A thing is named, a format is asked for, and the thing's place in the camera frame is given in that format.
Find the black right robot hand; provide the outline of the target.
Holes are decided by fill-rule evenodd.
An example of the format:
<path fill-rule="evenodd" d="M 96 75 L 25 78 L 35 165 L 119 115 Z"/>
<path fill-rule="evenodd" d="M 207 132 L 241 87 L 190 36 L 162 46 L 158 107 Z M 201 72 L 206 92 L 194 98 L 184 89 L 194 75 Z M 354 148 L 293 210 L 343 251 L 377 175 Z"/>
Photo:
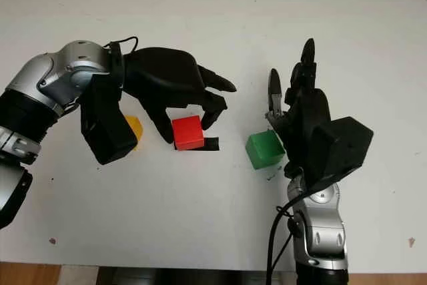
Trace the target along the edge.
<path fill-rule="evenodd" d="M 287 152 L 284 175 L 289 179 L 306 171 L 312 132 L 317 125 L 331 120 L 326 95 L 315 86 L 317 64 L 314 58 L 315 43 L 309 38 L 300 61 L 292 70 L 290 86 L 285 93 L 282 93 L 276 69 L 273 68 L 268 77 L 266 119 Z"/>

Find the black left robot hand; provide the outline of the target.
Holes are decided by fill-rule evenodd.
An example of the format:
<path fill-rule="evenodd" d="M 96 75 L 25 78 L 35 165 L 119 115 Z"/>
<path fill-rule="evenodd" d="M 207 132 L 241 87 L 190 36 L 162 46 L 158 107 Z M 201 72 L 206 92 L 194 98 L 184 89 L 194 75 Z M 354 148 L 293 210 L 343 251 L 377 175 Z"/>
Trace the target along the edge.
<path fill-rule="evenodd" d="M 174 136 L 166 109 L 201 106 L 201 128 L 207 130 L 228 108 L 222 96 L 207 89 L 237 91 L 231 81 L 198 64 L 186 51 L 147 47 L 126 54 L 124 62 L 124 92 L 140 102 L 169 144 L 174 142 Z"/>

